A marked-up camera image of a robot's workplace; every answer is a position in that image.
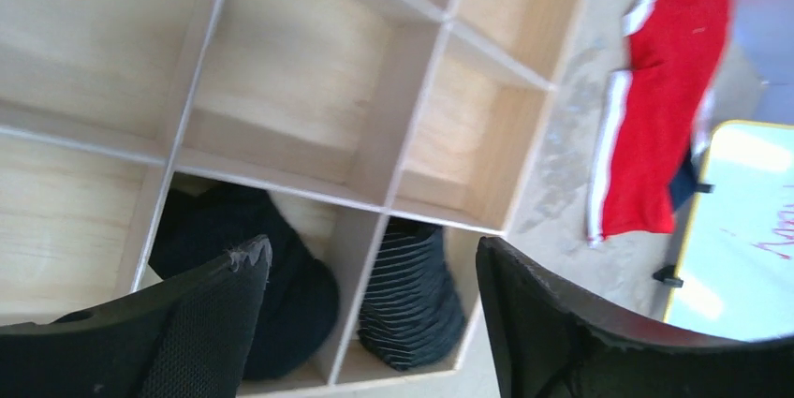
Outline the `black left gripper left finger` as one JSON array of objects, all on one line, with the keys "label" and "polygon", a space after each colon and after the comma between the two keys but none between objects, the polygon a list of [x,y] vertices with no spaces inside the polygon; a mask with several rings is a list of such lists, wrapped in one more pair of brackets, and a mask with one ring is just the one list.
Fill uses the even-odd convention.
[{"label": "black left gripper left finger", "polygon": [[48,324],[1,330],[5,397],[232,397],[272,249],[257,236],[185,273]]}]

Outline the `black striped underwear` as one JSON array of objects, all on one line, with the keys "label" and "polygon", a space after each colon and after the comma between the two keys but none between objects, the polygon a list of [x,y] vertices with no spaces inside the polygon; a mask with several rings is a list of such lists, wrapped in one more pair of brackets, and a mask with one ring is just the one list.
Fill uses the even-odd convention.
[{"label": "black striped underwear", "polygon": [[405,372],[445,359],[463,338],[465,326],[443,228],[392,217],[361,303],[361,345],[388,367]]}]

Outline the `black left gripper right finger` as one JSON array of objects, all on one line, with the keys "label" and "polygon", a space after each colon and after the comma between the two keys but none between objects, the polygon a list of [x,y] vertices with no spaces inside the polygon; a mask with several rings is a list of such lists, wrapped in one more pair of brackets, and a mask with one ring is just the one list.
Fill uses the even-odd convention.
[{"label": "black left gripper right finger", "polygon": [[789,397],[793,340],[740,342],[630,311],[498,237],[476,253],[504,397]]}]

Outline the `plain black underwear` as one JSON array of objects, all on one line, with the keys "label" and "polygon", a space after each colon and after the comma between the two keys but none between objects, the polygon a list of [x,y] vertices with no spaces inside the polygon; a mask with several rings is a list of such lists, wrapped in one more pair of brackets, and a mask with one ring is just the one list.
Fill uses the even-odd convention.
[{"label": "plain black underwear", "polygon": [[243,377],[275,380],[306,363],[340,313],[331,270],[311,254],[265,190],[217,184],[198,196],[171,189],[148,264],[162,279],[266,235],[272,263]]}]

